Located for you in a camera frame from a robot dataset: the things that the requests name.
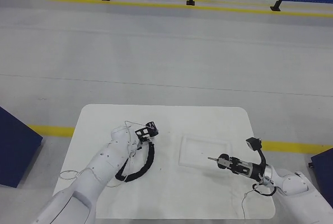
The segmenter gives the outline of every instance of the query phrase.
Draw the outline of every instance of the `transparent tray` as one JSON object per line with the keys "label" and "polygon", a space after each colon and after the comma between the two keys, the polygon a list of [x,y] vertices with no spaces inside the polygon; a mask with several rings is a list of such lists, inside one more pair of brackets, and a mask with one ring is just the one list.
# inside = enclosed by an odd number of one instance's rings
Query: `transparent tray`
{"label": "transparent tray", "polygon": [[185,135],[180,147],[179,165],[209,171],[223,171],[215,161],[207,157],[218,158],[219,155],[232,154],[232,145],[228,141]]}

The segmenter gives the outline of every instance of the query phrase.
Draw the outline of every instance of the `table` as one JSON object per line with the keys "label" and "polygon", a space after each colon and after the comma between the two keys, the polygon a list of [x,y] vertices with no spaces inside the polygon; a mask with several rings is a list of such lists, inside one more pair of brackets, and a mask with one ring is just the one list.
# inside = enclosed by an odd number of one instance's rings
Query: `table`
{"label": "table", "polygon": [[[123,219],[243,219],[241,201],[254,181],[241,175],[210,172],[179,165],[185,135],[222,139],[232,145],[231,156],[259,163],[257,152],[245,140],[253,136],[248,115],[242,108],[197,106],[87,105],[79,116],[63,170],[82,170],[94,154],[110,140],[110,132],[124,121],[146,124],[154,121],[152,167],[141,178],[117,188],[105,188],[97,202],[97,218]],[[137,171],[147,150],[133,159]],[[54,194],[71,184],[58,179]],[[272,197],[255,192],[243,203],[246,218],[269,219],[275,214]]]}

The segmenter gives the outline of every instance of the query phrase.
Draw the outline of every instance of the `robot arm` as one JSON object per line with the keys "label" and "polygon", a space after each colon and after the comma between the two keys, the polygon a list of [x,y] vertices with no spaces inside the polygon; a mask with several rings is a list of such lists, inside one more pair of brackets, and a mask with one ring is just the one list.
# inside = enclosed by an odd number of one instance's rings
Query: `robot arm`
{"label": "robot arm", "polygon": [[275,193],[275,197],[293,215],[297,223],[333,224],[332,207],[301,172],[291,173],[285,169],[274,169],[273,166],[266,164],[260,139],[249,138],[246,142],[253,151],[260,154],[261,164],[244,162],[227,154],[208,159],[216,161],[220,169],[229,169],[234,174],[241,174],[256,180],[260,185],[274,189],[266,196],[272,196]]}
{"label": "robot arm", "polygon": [[137,130],[126,126],[111,132],[111,142],[102,148],[66,189],[56,193],[33,224],[94,224],[96,202],[107,183],[124,167],[141,142],[158,134],[153,122]]}

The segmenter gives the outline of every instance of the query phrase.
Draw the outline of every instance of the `yellow floor stripe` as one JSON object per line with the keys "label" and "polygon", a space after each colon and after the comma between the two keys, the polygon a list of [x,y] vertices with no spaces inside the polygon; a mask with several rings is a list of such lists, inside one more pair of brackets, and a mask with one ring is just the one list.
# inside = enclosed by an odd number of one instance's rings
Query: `yellow floor stripe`
{"label": "yellow floor stripe", "polygon": [[28,125],[32,130],[41,136],[71,137],[74,133],[73,127]]}
{"label": "yellow floor stripe", "polygon": [[[44,125],[29,125],[29,127],[42,136],[56,136],[56,137],[72,137],[74,133],[73,127],[59,127],[59,126],[44,126]],[[293,152],[293,153],[309,153],[319,154],[327,151],[333,146],[320,145],[320,144],[303,144],[293,142],[271,142],[262,141],[263,150],[276,151],[276,152]]]}
{"label": "yellow floor stripe", "polygon": [[182,4],[164,4],[164,3],[142,3],[142,2],[114,2],[102,0],[52,0],[54,2],[71,2],[71,3],[91,3],[91,4],[111,4],[117,6],[138,6],[138,7],[158,7],[158,8],[182,8],[190,10],[210,10],[210,11],[227,11],[240,13],[283,15],[283,16],[310,16],[333,18],[333,14],[313,13],[313,12],[273,12],[271,10],[252,10],[246,8],[227,8],[214,6],[187,6]]}
{"label": "yellow floor stripe", "polygon": [[304,144],[294,142],[270,142],[262,141],[263,150],[276,151],[276,152],[293,152],[293,153],[305,153],[305,154],[319,154],[327,151],[333,146],[322,144]]}
{"label": "yellow floor stripe", "polygon": [[[232,4],[236,6],[255,6],[255,7],[267,7],[269,8],[272,4],[264,4],[264,3],[249,3],[249,2],[229,2],[229,1],[221,1],[221,0],[195,0],[197,2],[204,2],[204,3],[217,3],[217,4]],[[313,6],[312,3],[309,5],[287,5],[283,4],[280,8],[294,8],[299,10],[326,10],[326,11],[333,11],[333,7],[330,6]]]}

